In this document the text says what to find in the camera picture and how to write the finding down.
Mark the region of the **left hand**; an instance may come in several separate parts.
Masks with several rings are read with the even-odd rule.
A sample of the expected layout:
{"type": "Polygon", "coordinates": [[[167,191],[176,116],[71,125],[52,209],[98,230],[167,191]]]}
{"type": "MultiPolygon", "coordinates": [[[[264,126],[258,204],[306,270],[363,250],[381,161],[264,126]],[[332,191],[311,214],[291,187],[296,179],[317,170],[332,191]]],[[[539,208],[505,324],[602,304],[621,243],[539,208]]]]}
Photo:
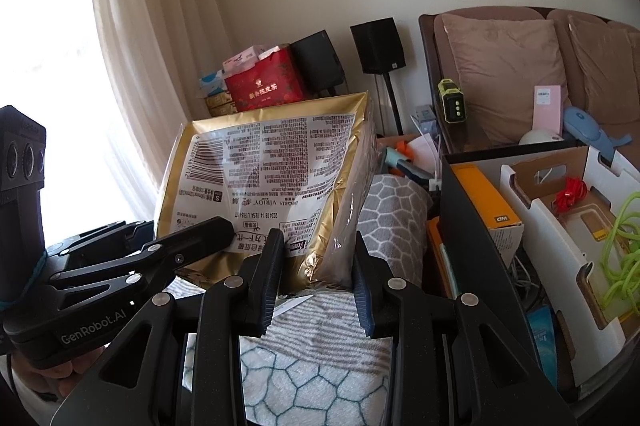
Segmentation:
{"type": "Polygon", "coordinates": [[[104,347],[96,348],[47,370],[34,368],[19,351],[15,351],[12,354],[12,370],[29,389],[66,398],[104,350],[104,347]]]}

